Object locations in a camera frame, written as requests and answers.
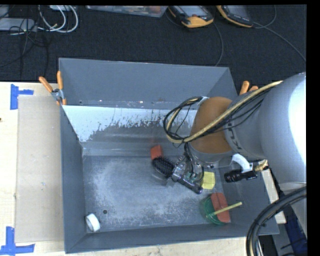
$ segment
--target blue tape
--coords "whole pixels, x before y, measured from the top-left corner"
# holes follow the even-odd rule
[[[15,229],[13,227],[6,227],[5,245],[0,248],[0,255],[15,256],[16,254],[33,253],[35,244],[16,246],[15,244]]]
[[[10,101],[10,109],[11,110],[17,110],[18,109],[18,96],[20,94],[24,95],[33,95],[34,91],[33,90],[19,90],[18,86],[15,86],[14,84],[11,84],[11,101]]]

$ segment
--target white cable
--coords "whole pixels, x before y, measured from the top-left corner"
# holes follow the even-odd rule
[[[69,7],[70,7],[71,11],[75,15],[75,25],[74,25],[74,27],[72,29],[69,29],[69,30],[57,30],[57,32],[59,32],[59,33],[70,33],[70,32],[74,31],[78,27],[79,19],[78,19],[77,12],[76,12],[75,8],[72,7],[72,5],[69,5]]]
[[[63,27],[66,25],[67,18],[66,18],[66,16],[65,16],[64,12],[61,10],[61,8],[60,8],[58,5],[57,5],[56,7],[59,9],[59,11],[61,12],[61,14],[62,14],[62,16],[63,16],[63,24],[62,24],[60,27],[58,27],[58,28],[55,28],[54,26],[51,26],[51,25],[46,21],[45,17],[42,15],[42,12],[41,12],[41,10],[40,10],[40,4],[38,4],[39,14],[40,14],[41,18],[43,19],[43,22],[49,27],[49,29],[46,29],[46,28],[43,28],[43,27],[39,27],[39,26],[38,26],[38,29],[40,29],[40,30],[45,30],[45,31],[50,31],[50,32],[59,31],[59,30],[63,29]]]

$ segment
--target green object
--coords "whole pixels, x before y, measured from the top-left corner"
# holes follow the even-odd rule
[[[205,212],[205,216],[208,220],[210,220],[213,224],[216,225],[224,225],[225,223],[220,221],[217,217],[217,215],[213,214],[215,212],[215,208],[211,202],[211,198],[208,197],[205,201],[204,201],[204,212]]]

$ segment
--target white clip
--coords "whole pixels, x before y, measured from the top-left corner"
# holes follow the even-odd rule
[[[249,163],[248,160],[240,154],[234,154],[232,156],[232,161],[238,163],[242,167],[242,173],[250,172],[253,169],[253,164]]]
[[[207,99],[209,99],[209,97],[207,96],[202,96],[202,99],[198,102],[198,106],[200,106],[204,101],[206,101]]]

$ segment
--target small white object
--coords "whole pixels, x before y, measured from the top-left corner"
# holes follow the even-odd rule
[[[198,106],[200,106],[204,101],[206,101],[207,99],[209,99],[209,97],[207,96],[203,96],[202,99],[198,102]]]
[[[100,229],[100,223],[96,215],[90,213],[85,217],[86,224],[92,232],[97,232]]]
[[[252,171],[253,169],[252,163],[249,163],[248,160],[240,154],[234,154],[232,156],[232,161],[238,163],[242,167],[242,173]]]

